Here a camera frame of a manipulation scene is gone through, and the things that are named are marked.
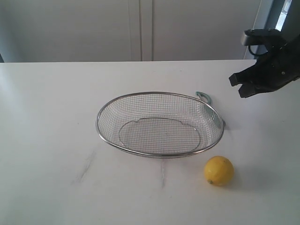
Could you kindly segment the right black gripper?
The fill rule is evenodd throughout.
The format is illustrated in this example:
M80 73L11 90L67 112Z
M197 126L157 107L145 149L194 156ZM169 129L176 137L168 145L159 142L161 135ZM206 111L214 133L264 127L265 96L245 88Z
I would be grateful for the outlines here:
M300 78L300 44L288 43L269 56L229 77L232 87L241 84L238 92L241 98L259 93L274 92Z

